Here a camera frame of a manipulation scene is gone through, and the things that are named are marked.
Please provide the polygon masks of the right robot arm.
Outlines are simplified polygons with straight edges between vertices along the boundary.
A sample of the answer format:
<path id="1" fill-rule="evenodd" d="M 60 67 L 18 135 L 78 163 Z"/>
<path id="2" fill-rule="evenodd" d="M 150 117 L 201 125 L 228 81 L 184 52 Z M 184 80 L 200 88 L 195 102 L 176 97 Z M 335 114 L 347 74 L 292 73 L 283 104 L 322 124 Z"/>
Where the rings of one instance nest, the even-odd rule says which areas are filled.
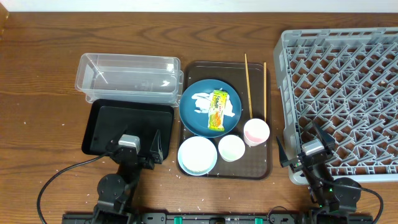
<path id="1" fill-rule="evenodd" d="M 360 185 L 353 179 L 334 179 L 326 161 L 331 159 L 335 139 L 318 124 L 313 125 L 318 137 L 303 145 L 296 157 L 289 159 L 279 140 L 279 160 L 282 167 L 293 173 L 302 172 L 309 186 L 310 196 L 318 208 L 299 215 L 296 223 L 351 223 L 349 215 L 357 209 L 361 197 Z"/>

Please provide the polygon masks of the light blue white bowl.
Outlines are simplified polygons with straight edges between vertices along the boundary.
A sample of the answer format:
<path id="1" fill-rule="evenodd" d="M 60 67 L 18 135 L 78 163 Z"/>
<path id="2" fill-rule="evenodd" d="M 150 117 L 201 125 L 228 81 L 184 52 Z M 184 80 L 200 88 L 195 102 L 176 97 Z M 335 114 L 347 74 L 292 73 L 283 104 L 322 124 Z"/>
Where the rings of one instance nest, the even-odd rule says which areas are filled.
<path id="1" fill-rule="evenodd" d="M 215 145 L 207 138 L 194 136 L 181 143 L 177 159 L 180 168 L 188 175 L 201 176 L 215 166 L 218 153 Z"/>

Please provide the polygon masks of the yellow green snack wrapper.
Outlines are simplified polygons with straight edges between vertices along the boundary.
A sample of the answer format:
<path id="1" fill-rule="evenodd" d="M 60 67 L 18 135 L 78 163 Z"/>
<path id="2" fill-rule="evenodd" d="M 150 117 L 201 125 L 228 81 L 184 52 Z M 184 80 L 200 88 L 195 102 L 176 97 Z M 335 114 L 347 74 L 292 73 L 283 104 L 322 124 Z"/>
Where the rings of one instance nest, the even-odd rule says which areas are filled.
<path id="1" fill-rule="evenodd" d="M 214 90 L 208 112 L 208 129 L 212 131 L 224 131 L 223 119 L 228 93 L 222 90 Z"/>

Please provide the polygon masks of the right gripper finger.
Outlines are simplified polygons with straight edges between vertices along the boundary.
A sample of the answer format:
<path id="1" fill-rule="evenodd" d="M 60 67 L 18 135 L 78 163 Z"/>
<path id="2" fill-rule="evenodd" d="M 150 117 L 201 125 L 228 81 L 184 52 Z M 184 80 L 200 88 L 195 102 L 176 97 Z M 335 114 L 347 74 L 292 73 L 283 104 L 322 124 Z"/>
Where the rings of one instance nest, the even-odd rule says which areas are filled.
<path id="1" fill-rule="evenodd" d="M 284 147 L 282 146 L 282 143 L 278 137 L 276 137 L 276 141 L 277 141 L 278 148 L 279 148 L 279 162 L 280 162 L 281 167 L 293 167 L 294 161 L 289 160 L 287 158 L 287 155 L 284 151 Z"/>
<path id="2" fill-rule="evenodd" d="M 319 136 L 319 140 L 325 149 L 334 149 L 335 148 L 335 139 L 328 132 L 324 131 L 317 123 L 312 121 L 312 124 L 315 128 Z"/>

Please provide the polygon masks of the white tissue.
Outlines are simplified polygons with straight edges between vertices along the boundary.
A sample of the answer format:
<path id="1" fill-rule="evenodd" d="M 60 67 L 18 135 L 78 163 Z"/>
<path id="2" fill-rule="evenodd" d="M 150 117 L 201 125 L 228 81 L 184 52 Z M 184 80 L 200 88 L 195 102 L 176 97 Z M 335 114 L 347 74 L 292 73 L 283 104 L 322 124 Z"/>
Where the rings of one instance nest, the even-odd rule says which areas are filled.
<path id="1" fill-rule="evenodd" d="M 195 112 L 197 113 L 208 113 L 211 105 L 211 100 L 213 93 L 195 93 L 192 99 L 195 100 Z M 230 101 L 229 96 L 227 96 L 226 106 L 224 109 L 224 115 L 229 117 L 234 117 L 233 105 Z"/>

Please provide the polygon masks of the pink white cup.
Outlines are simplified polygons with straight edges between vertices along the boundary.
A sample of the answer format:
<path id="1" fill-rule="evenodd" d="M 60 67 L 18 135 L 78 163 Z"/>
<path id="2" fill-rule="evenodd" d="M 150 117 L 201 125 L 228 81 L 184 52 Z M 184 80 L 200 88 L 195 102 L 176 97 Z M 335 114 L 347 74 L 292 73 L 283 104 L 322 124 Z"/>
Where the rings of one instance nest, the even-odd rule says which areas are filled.
<path id="1" fill-rule="evenodd" d="M 268 140 L 271 131 L 264 120 L 253 118 L 245 123 L 243 133 L 248 146 L 258 146 Z"/>

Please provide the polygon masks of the white green cup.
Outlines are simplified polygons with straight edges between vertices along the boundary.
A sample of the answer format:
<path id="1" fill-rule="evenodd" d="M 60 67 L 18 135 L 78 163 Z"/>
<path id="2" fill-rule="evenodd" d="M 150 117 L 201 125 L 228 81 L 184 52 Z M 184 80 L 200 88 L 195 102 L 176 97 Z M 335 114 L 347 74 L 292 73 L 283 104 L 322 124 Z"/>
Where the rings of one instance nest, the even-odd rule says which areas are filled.
<path id="1" fill-rule="evenodd" d="M 226 162 L 234 162 L 245 153 L 244 141 L 236 135 L 227 135 L 218 143 L 218 151 Z"/>

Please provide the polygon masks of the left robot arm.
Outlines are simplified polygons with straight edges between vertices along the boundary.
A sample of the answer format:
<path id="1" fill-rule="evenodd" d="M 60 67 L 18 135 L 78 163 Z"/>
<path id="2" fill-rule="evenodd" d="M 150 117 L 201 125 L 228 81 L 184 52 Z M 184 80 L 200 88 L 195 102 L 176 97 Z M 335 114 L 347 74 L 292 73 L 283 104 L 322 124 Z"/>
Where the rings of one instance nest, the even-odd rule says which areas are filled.
<path id="1" fill-rule="evenodd" d="M 161 131 L 147 135 L 122 129 L 106 145 L 108 156 L 119 165 L 115 174 L 104 176 L 98 183 L 99 195 L 90 223 L 140 223 L 139 212 L 131 208 L 141 170 L 153 170 L 164 160 Z"/>

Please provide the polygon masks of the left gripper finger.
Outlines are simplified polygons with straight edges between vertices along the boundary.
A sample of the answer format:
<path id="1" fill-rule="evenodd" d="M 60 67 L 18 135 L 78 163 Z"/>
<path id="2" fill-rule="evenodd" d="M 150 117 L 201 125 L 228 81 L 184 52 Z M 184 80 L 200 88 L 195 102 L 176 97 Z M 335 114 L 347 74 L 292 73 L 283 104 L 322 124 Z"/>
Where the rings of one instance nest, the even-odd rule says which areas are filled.
<path id="1" fill-rule="evenodd" d="M 118 145 L 119 140 L 121 139 L 122 135 L 126 133 L 128 126 L 123 127 L 120 131 L 116 133 L 107 143 L 107 146 L 115 146 Z"/>
<path id="2" fill-rule="evenodd" d="M 159 129 L 155 132 L 155 136 L 154 136 L 154 139 L 151 144 L 149 152 L 150 152 L 151 157 L 153 158 L 155 164 L 163 163 L 164 157 L 163 157 L 163 152 L 162 152 L 161 137 L 160 137 Z"/>

